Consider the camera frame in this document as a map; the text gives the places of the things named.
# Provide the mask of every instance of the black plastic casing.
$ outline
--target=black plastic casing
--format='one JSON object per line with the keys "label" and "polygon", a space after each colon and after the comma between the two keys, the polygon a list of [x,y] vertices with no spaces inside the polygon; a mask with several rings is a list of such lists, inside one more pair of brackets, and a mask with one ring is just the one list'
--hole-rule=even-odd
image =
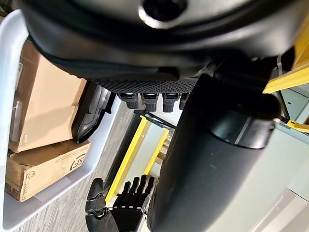
{"label": "black plastic casing", "polygon": [[151,231],[204,232],[229,205],[280,115],[274,96],[244,92],[205,76],[197,82],[162,164]]}

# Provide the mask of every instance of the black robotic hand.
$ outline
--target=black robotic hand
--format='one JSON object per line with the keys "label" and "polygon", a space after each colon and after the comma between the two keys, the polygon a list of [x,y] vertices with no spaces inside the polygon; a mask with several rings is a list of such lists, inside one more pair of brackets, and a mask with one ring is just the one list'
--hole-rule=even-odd
{"label": "black robotic hand", "polygon": [[133,184],[126,182],[124,190],[118,195],[112,209],[105,207],[103,195],[104,182],[101,178],[93,180],[87,197],[85,211],[89,232],[137,232],[147,206],[155,178],[135,177]]}

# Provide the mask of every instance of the cardboard box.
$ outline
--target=cardboard box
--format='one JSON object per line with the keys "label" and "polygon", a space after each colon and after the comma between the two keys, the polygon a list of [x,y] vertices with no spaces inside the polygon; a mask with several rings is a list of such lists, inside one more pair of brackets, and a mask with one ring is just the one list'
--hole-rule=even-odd
{"label": "cardboard box", "polygon": [[33,197],[65,175],[79,168],[89,142],[73,140],[13,153],[6,165],[5,191],[20,202]]}
{"label": "cardboard box", "polygon": [[19,71],[9,148],[18,153],[71,139],[86,81],[54,66],[28,41]]}

